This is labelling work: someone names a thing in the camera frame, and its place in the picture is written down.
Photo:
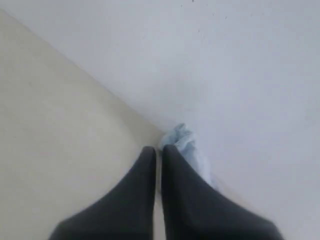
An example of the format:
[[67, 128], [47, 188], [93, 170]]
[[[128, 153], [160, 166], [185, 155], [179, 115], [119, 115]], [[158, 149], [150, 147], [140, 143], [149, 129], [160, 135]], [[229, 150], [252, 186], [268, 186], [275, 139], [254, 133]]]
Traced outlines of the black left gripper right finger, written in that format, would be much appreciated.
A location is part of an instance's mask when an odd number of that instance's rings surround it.
[[281, 240], [276, 225], [206, 183], [173, 145], [162, 151], [161, 195], [169, 240]]

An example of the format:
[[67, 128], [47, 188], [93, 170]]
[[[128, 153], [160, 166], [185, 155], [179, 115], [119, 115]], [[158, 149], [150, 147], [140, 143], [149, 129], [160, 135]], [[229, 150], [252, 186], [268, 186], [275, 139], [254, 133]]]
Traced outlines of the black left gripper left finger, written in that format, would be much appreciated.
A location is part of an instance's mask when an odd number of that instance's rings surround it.
[[156, 152], [146, 146], [128, 173], [104, 197], [63, 220], [51, 240], [151, 240]]

